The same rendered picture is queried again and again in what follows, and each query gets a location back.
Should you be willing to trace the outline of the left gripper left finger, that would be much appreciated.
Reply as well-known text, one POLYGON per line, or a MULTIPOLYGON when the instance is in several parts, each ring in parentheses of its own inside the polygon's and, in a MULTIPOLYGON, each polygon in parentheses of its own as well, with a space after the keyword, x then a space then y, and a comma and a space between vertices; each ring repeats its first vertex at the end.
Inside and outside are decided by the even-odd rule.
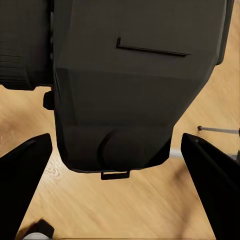
POLYGON ((0 240, 14 240, 53 152, 49 133, 0 158, 0 240))

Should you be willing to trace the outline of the camera tripod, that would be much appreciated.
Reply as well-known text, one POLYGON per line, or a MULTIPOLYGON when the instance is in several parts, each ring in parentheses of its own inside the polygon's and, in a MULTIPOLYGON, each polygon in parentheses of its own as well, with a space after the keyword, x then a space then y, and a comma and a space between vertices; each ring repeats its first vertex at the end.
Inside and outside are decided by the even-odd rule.
MULTIPOLYGON (((230 133, 230 134, 239 134, 240 130, 233 130, 233 129, 222 129, 222 128, 210 128, 210 127, 197 127, 199 131, 211 131, 211 132, 221 132, 221 133, 230 133)), ((240 164, 240 150, 238 151, 238 154, 227 154, 229 157, 234 159, 237 163, 240 164)), ((170 157, 177 157, 183 159, 183 154, 180 149, 177 148, 170 148, 170 157)))

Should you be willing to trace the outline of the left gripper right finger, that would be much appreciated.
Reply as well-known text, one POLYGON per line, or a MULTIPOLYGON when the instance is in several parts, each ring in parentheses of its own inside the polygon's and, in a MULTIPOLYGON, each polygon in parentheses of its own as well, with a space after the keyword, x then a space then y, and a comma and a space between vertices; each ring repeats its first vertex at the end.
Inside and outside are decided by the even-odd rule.
POLYGON ((240 163, 189 133, 180 150, 216 240, 240 240, 240 163))

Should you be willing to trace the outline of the digital camera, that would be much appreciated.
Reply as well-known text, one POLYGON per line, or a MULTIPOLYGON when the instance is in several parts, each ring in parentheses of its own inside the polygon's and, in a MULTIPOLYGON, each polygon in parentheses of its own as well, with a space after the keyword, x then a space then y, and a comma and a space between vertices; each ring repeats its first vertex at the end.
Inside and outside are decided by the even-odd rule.
POLYGON ((51 87, 62 162, 128 179, 170 157, 175 124, 224 60, 234 1, 0 0, 0 85, 51 87))

